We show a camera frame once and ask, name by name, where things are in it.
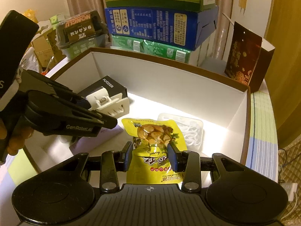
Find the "white cable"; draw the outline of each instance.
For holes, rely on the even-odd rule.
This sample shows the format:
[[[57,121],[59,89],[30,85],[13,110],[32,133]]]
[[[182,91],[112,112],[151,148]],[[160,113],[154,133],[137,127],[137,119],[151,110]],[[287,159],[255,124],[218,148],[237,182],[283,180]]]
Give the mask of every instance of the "white cable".
[[[296,198],[296,202],[295,202],[295,205],[294,205],[293,209],[291,209],[291,211],[289,213],[287,213],[286,215],[284,215],[281,219],[284,219],[285,217],[287,217],[288,215],[290,215],[294,211],[294,209],[296,208],[297,201],[298,201],[298,196],[297,196],[296,192],[294,192],[294,195],[295,195],[295,198]]]

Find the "quilted fabric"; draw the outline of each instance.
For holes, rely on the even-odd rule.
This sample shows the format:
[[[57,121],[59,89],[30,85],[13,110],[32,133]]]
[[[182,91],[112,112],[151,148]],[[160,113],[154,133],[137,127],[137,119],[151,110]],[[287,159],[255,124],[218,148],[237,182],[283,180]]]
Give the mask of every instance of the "quilted fabric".
[[[287,151],[287,159],[286,164],[293,160],[296,156],[301,153],[301,138],[297,138],[292,144],[285,148]],[[282,166],[285,162],[285,152],[283,150],[279,150],[278,152],[279,158],[279,166]],[[297,188],[297,205],[294,211],[287,217],[282,220],[284,225],[290,224],[301,224],[301,156],[296,158],[293,162],[289,165],[284,166],[280,173],[280,179],[283,179],[285,182],[296,182],[298,183]],[[290,212],[295,205],[295,198],[294,201],[289,202],[285,212],[283,215],[286,215]]]

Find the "green package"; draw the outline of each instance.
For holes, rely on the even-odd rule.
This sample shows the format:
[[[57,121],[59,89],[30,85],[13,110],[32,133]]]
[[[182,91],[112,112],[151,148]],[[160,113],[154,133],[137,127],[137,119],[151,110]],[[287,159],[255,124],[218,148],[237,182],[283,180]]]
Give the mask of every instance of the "green package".
[[[123,50],[130,50],[130,51],[144,53],[143,39],[121,36],[121,35],[112,35],[112,46],[120,47]]]
[[[144,40],[144,53],[162,58],[173,59],[182,63],[188,63],[192,51],[163,43]]]

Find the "blue carton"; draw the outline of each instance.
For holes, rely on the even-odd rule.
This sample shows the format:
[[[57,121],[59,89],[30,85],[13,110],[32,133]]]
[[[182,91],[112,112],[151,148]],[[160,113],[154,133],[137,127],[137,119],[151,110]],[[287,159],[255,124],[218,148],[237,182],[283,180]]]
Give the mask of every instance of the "blue carton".
[[[165,8],[106,8],[109,32],[195,50],[217,27],[219,8],[194,13]]]

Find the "finger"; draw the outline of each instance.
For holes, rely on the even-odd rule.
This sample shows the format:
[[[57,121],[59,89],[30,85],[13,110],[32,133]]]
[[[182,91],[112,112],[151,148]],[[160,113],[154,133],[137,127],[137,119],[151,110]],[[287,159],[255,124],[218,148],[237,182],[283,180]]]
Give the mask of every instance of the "finger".
[[[9,146],[7,146],[6,150],[9,155],[16,155],[18,153],[18,150],[12,149]]]
[[[31,127],[23,127],[20,130],[20,135],[24,138],[24,139],[28,139],[33,135],[34,130]]]
[[[7,136],[7,130],[3,123],[3,121],[0,119],[0,139],[5,139]]]
[[[8,142],[8,146],[14,150],[22,149],[24,145],[25,139],[22,136],[13,136]]]

